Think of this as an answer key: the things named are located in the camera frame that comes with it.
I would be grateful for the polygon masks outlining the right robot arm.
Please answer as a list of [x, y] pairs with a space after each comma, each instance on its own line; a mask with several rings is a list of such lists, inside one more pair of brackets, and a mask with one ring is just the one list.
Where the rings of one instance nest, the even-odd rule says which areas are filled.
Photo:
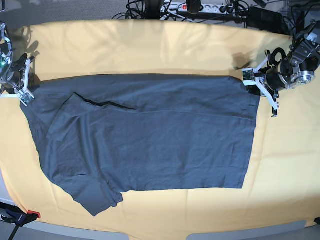
[[0, 23], [0, 97], [16, 98], [27, 106], [35, 97], [29, 90], [29, 74], [34, 56], [25, 53], [14, 61], [14, 49], [7, 25]]

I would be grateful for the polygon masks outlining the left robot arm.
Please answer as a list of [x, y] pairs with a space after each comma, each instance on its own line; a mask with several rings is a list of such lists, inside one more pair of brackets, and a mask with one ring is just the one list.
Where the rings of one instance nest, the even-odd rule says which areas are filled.
[[320, 22], [311, 20], [309, 26], [293, 37], [289, 49], [288, 53], [280, 47], [266, 51], [266, 63], [257, 68], [273, 103], [278, 102], [280, 91], [293, 90], [315, 79], [320, 66]]

